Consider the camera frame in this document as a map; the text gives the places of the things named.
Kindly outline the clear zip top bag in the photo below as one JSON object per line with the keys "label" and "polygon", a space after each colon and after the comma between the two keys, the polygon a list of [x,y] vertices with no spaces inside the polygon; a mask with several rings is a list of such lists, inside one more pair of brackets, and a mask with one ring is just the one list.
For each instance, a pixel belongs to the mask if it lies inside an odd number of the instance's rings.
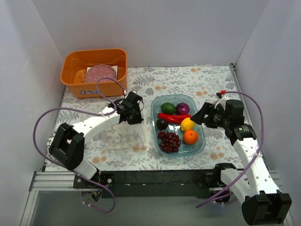
{"label": "clear zip top bag", "polygon": [[122,122],[100,134],[104,147],[107,150],[141,149],[146,147],[147,128],[145,122],[135,125]]}

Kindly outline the dark red grape bunch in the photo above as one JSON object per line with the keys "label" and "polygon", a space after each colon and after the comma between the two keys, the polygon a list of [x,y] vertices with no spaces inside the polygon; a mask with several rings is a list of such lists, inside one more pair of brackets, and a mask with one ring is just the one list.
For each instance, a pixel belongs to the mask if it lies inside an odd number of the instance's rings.
{"label": "dark red grape bunch", "polygon": [[159,148],[164,153],[170,154],[179,151],[181,140],[176,133],[163,130],[157,134],[157,137],[159,139]]}

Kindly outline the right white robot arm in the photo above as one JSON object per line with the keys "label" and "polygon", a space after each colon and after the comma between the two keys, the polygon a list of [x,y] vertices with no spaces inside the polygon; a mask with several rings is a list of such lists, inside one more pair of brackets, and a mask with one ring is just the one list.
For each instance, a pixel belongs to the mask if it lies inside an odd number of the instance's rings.
{"label": "right white robot arm", "polygon": [[243,171],[239,173],[234,165],[221,163],[214,168],[213,183],[233,192],[241,203],[245,222],[250,226],[282,224],[291,207],[291,197],[281,192],[270,176],[256,133],[245,123],[243,113],[242,101],[222,98],[215,105],[205,102],[191,120],[209,128],[223,128],[238,153]]}

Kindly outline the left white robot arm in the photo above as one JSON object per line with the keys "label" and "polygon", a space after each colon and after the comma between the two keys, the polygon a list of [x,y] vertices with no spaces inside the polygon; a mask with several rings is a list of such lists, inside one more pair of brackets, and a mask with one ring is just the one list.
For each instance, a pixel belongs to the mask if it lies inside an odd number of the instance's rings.
{"label": "left white robot arm", "polygon": [[123,122],[129,125],[142,123],[141,103],[143,98],[130,91],[90,118],[73,125],[61,124],[49,140],[48,153],[67,170],[81,175],[89,188],[96,188],[100,183],[99,170],[84,158],[85,144],[102,131]]}

